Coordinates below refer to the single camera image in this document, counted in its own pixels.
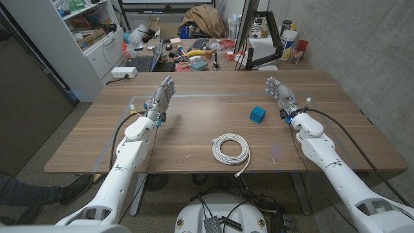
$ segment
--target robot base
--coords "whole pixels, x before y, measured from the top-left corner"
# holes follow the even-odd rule
[[[206,203],[213,216],[218,218],[224,216],[227,217],[228,213],[237,206],[238,204],[245,201],[243,198],[238,197],[232,194],[226,193],[216,193],[216,194],[207,194],[201,197],[202,200]],[[210,213],[206,207],[207,218],[210,218]],[[184,207],[175,223],[174,233],[196,233],[196,232],[206,232],[204,229],[205,220],[204,210],[202,208],[201,202],[196,199]],[[266,223],[264,223],[264,218],[261,212],[250,202],[247,202],[239,207],[237,207],[229,217],[231,220],[236,221],[241,224],[243,232],[254,232],[254,233],[265,233],[267,232]],[[259,222],[264,223],[263,228],[259,226]],[[223,232],[223,225],[220,224],[221,232]],[[226,233],[240,233],[240,231],[229,227],[226,225]]]

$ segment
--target coiled cable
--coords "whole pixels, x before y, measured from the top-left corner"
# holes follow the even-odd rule
[[[223,145],[223,143],[225,143],[226,141],[235,141],[237,143],[240,144],[241,146],[241,154],[239,156],[236,157],[230,157],[227,156],[225,154],[223,154],[220,150],[221,145]],[[250,162],[250,149],[248,147],[248,144],[246,142],[246,140],[237,134],[234,133],[226,133],[224,135],[221,135],[220,137],[213,139],[213,155],[214,157],[221,163],[225,164],[225,165],[238,165],[241,164],[242,162],[244,162],[246,159],[247,163],[246,166],[240,170],[239,172],[237,172],[234,177],[239,177],[240,174],[242,172],[244,172],[244,170],[246,169],[248,163]]]

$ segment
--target monitor stand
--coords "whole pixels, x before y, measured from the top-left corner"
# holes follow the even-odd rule
[[[253,48],[248,49],[247,55],[247,62],[245,66],[246,71],[251,71],[253,67],[257,67],[258,65],[266,64],[268,62],[277,60],[282,57],[283,54],[283,44],[280,40],[280,35],[278,31],[278,26],[276,25],[276,20],[274,19],[273,12],[264,11],[264,12],[256,12],[256,17],[265,17],[267,20],[267,24],[269,27],[270,35],[272,36],[273,47],[276,48],[274,54],[265,56],[264,58],[260,58],[253,61]]]

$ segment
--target white lid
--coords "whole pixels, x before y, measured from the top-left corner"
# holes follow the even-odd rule
[[[298,32],[293,30],[284,30],[282,36],[286,39],[294,39],[298,36]]]

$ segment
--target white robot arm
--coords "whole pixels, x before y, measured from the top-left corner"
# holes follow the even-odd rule
[[[278,101],[281,118],[298,130],[298,142],[305,156],[318,165],[340,196],[360,233],[411,232],[414,209],[373,192],[335,152],[334,142],[323,126],[304,113],[293,92],[274,77],[266,91]]]
[[[168,76],[157,87],[145,115],[125,129],[125,137],[116,148],[118,157],[95,198],[56,223],[57,226],[118,224],[122,203],[134,171],[147,157],[147,133],[157,127],[160,120],[165,120],[165,112],[174,92],[174,81]]]

